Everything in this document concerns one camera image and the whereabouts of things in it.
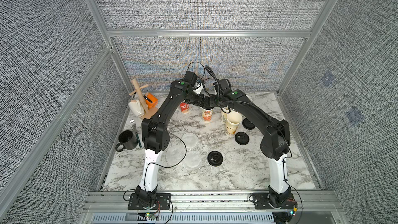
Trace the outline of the red paper milk tea cup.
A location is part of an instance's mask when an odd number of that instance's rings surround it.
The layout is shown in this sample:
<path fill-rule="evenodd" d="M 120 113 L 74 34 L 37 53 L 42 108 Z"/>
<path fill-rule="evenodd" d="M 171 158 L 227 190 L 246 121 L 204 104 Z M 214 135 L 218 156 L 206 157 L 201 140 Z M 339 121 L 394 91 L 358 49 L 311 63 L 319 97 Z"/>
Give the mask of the red paper milk tea cup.
<path fill-rule="evenodd" d="M 180 104 L 180 110 L 183 114 L 186 114 L 189 112 L 190 106 L 189 104 L 185 103 L 185 102 L 181 102 Z"/>

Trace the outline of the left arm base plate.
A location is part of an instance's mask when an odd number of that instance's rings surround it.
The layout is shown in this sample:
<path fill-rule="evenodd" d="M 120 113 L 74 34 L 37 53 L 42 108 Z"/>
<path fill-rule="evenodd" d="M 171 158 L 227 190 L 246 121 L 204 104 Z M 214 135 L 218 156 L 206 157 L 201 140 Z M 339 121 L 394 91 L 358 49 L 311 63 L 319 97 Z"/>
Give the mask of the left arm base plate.
<path fill-rule="evenodd" d="M 127 209 L 128 210 L 169 210 L 171 207 L 170 193 L 146 192 L 140 189 L 140 192 L 132 193 Z"/>

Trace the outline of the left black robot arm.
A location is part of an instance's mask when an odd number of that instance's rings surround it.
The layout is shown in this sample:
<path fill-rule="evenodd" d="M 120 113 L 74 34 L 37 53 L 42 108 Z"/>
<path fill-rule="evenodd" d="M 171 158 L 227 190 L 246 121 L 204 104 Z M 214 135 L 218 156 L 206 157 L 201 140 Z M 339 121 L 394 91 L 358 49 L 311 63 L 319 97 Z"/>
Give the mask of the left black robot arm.
<path fill-rule="evenodd" d="M 184 100 L 200 107 L 215 107 L 219 102 L 215 95 L 196 93 L 190 82 L 175 80 L 171 83 L 169 94 L 157 112 L 149 119 L 145 118 L 142 121 L 145 163 L 142 180 L 135 190 L 135 195 L 143 202 L 152 204 L 156 199 L 159 168 L 174 167 L 161 165 L 160 161 L 172 136 L 167 127 L 175 111 Z"/>

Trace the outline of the red white paper cup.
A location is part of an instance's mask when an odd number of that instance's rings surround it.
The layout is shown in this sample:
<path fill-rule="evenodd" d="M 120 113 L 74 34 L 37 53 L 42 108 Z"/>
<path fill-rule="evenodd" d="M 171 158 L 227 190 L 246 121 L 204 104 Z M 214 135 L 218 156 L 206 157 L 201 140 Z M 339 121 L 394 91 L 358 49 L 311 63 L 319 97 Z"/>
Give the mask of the red white paper cup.
<path fill-rule="evenodd" d="M 213 115 L 213 109 L 202 109 L 202 119 L 204 122 L 210 122 Z"/>

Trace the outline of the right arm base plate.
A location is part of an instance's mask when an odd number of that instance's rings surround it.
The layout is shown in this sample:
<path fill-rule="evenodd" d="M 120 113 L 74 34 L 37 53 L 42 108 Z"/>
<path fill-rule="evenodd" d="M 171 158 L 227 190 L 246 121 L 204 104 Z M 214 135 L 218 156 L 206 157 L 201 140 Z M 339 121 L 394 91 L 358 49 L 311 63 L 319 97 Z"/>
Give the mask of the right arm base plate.
<path fill-rule="evenodd" d="M 256 209 L 295 209 L 298 206 L 291 188 L 280 194 L 273 189 L 270 192 L 253 193 L 249 199 Z"/>

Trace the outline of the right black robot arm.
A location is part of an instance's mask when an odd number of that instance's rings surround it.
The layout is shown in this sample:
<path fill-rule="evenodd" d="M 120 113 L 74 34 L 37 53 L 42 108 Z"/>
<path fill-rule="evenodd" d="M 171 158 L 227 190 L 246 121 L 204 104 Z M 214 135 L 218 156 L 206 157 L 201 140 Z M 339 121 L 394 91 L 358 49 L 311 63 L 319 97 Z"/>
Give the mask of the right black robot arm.
<path fill-rule="evenodd" d="M 260 150 L 268 158 L 270 169 L 269 201 L 274 208 L 280 208 L 292 197 L 287 183 L 287 156 L 290 151 L 289 123 L 277 120 L 256 106 L 240 90 L 229 92 L 223 97 L 211 96 L 210 106 L 230 107 L 241 113 L 263 134 Z"/>

